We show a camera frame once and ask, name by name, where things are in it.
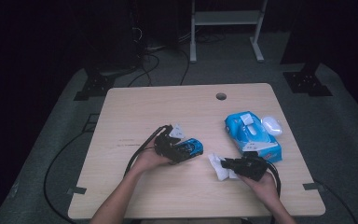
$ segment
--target blue object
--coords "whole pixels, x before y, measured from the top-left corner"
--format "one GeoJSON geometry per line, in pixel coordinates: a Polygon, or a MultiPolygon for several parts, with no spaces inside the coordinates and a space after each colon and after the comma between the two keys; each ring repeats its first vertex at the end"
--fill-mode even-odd
{"type": "Polygon", "coordinates": [[[174,148],[176,149],[176,151],[188,154],[189,158],[202,155],[203,153],[202,143],[195,138],[190,138],[185,142],[181,142],[175,145],[174,148]]]}
{"type": "Polygon", "coordinates": [[[229,115],[225,123],[226,131],[241,155],[245,151],[256,151],[266,161],[282,160],[281,145],[267,132],[254,113],[245,111],[229,115]]]}

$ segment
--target white cloth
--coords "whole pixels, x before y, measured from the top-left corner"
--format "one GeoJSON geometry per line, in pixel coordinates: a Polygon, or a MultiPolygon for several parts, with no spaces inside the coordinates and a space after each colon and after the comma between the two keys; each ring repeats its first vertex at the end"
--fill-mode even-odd
{"type": "Polygon", "coordinates": [[[212,167],[216,171],[217,178],[220,181],[223,181],[227,178],[238,179],[238,177],[234,173],[234,171],[222,167],[222,164],[220,163],[220,161],[225,161],[224,158],[219,157],[214,153],[208,155],[208,158],[209,158],[209,161],[211,162],[212,167]]]}

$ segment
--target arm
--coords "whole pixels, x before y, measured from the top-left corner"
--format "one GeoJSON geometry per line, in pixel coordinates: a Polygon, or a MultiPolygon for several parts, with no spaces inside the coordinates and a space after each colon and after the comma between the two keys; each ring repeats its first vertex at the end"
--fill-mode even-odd
{"type": "MultiPolygon", "coordinates": [[[[152,147],[153,143],[154,140],[146,148],[152,147]]],[[[153,148],[146,149],[139,154],[129,172],[100,208],[98,208],[90,223],[121,223],[142,174],[169,161],[169,159],[156,154],[153,148]]]]}
{"type": "Polygon", "coordinates": [[[266,172],[257,182],[242,175],[238,175],[255,193],[257,198],[266,206],[275,219],[281,224],[296,224],[279,199],[272,174],[266,172]]]}

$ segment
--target black cable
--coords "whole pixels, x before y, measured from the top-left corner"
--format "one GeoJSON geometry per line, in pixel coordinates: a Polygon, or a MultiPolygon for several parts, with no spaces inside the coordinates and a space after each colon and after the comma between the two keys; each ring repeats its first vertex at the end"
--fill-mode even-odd
{"type": "Polygon", "coordinates": [[[348,211],[348,213],[350,214],[352,220],[353,220],[353,223],[357,224],[357,220],[356,220],[356,217],[354,216],[353,212],[351,211],[351,209],[348,207],[348,205],[334,192],[332,191],[327,185],[325,185],[325,183],[317,180],[316,178],[312,178],[313,181],[315,181],[316,183],[322,185],[325,189],[327,189],[328,191],[330,191],[340,202],[341,204],[345,207],[345,209],[348,211]]]}
{"type": "Polygon", "coordinates": [[[76,224],[71,218],[64,216],[63,214],[61,214],[51,203],[50,199],[48,198],[48,191],[47,191],[47,181],[48,181],[48,173],[50,172],[50,169],[52,167],[52,165],[54,164],[54,162],[57,160],[57,158],[61,155],[61,153],[69,146],[71,145],[77,138],[79,138],[81,135],[83,135],[83,133],[88,133],[90,130],[94,129],[95,127],[91,127],[89,129],[87,129],[86,131],[81,132],[80,134],[78,134],[77,136],[75,136],[71,141],[69,141],[67,144],[65,144],[65,146],[63,146],[60,151],[57,153],[57,155],[54,157],[54,159],[51,161],[50,165],[48,166],[48,170],[46,171],[45,174],[45,179],[43,181],[43,194],[45,196],[45,200],[48,203],[48,206],[51,208],[51,210],[53,210],[53,212],[55,214],[57,214],[59,217],[61,217],[62,219],[66,220],[69,223],[73,223],[76,224]]]}
{"type": "Polygon", "coordinates": [[[130,87],[130,86],[132,85],[132,83],[133,83],[136,79],[138,79],[139,77],[142,77],[142,76],[148,74],[149,72],[153,71],[153,70],[154,70],[155,68],[157,68],[157,66],[159,65],[159,58],[158,58],[157,56],[155,56],[155,55],[153,55],[153,54],[147,54],[147,55],[148,55],[148,56],[152,56],[152,57],[154,57],[155,59],[157,59],[156,65],[154,65],[150,70],[147,70],[147,71],[145,71],[144,73],[142,73],[141,75],[139,75],[138,77],[134,78],[134,79],[130,82],[130,84],[127,85],[127,87],[130,87]]]}
{"type": "Polygon", "coordinates": [[[150,141],[157,136],[157,134],[159,132],[161,132],[161,130],[163,130],[164,128],[168,127],[167,125],[165,126],[162,126],[162,127],[159,127],[157,128],[153,133],[152,135],[150,135],[149,138],[146,139],[146,141],[138,148],[138,150],[135,151],[135,153],[133,153],[132,157],[130,158],[129,160],[129,163],[127,165],[127,168],[126,168],[126,171],[124,172],[124,176],[127,174],[127,172],[130,170],[130,168],[132,167],[132,164],[133,162],[135,161],[136,157],[138,157],[138,155],[143,151],[145,150],[145,147],[147,146],[147,144],[150,143],[150,141]]]}
{"type": "Polygon", "coordinates": [[[149,79],[149,84],[148,84],[147,86],[153,86],[153,84],[152,84],[152,78],[151,78],[150,75],[149,75],[149,71],[147,71],[147,70],[145,69],[145,66],[144,66],[143,63],[142,63],[142,70],[144,70],[144,72],[145,72],[146,75],[147,75],[147,78],[149,79]]]}
{"type": "Polygon", "coordinates": [[[182,53],[185,54],[186,60],[187,60],[187,67],[186,67],[185,73],[184,73],[183,76],[182,76],[182,80],[180,81],[180,84],[179,84],[180,86],[182,86],[183,81],[185,80],[185,77],[186,77],[186,75],[187,75],[188,68],[189,68],[189,66],[190,66],[190,59],[188,58],[187,54],[186,54],[182,49],[181,49],[180,51],[182,51],[182,53]]]}
{"type": "Polygon", "coordinates": [[[279,174],[278,174],[278,170],[277,168],[274,166],[274,164],[272,164],[271,162],[268,161],[268,169],[272,172],[272,174],[275,177],[275,181],[277,182],[277,192],[278,192],[278,197],[281,197],[281,187],[282,187],[282,183],[281,183],[281,179],[279,178],[279,174]]]}

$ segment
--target white shelf frame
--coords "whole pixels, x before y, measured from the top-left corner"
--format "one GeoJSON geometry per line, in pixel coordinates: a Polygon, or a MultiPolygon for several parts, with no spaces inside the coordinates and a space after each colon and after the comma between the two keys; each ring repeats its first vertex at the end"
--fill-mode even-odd
{"type": "Polygon", "coordinates": [[[191,6],[190,61],[192,63],[197,62],[196,26],[198,25],[256,25],[255,36],[250,37],[250,41],[257,61],[259,63],[264,62],[264,57],[260,47],[258,47],[257,40],[260,35],[268,0],[263,1],[260,10],[247,11],[196,11],[195,1],[192,1],[191,6]]]}

